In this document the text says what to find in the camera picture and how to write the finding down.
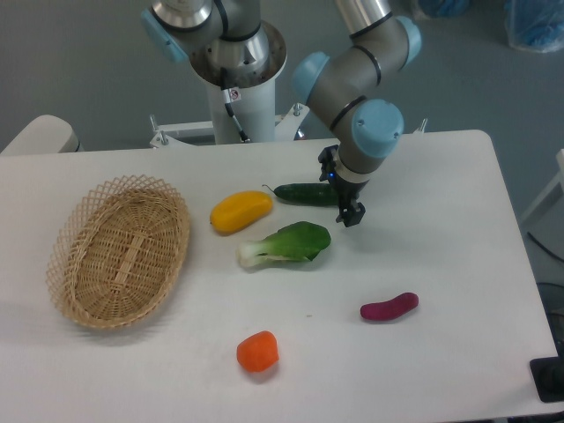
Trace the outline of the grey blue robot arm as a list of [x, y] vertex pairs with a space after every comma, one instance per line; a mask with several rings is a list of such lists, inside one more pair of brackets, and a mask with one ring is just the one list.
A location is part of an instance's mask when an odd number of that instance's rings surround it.
[[[315, 52], [292, 76], [298, 102], [337, 143], [319, 155], [321, 177], [337, 193], [338, 221], [354, 226], [365, 208], [359, 193], [394, 150], [404, 130], [400, 111], [367, 90], [402, 70], [419, 53], [419, 29], [385, 1], [340, 1], [351, 47], [338, 57]], [[155, 1], [142, 24], [172, 62], [188, 61], [205, 83], [217, 144], [271, 141], [274, 83], [286, 64], [280, 32], [257, 1]]]

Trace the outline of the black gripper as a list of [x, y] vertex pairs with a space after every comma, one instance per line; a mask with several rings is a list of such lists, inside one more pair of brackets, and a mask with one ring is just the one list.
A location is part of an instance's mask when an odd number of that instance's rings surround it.
[[371, 174], [358, 174], [346, 167], [340, 159], [337, 145], [325, 147], [318, 156], [318, 162], [321, 165], [319, 180], [327, 181], [338, 195], [336, 222], [343, 223], [345, 227], [358, 225], [366, 212], [358, 198]]

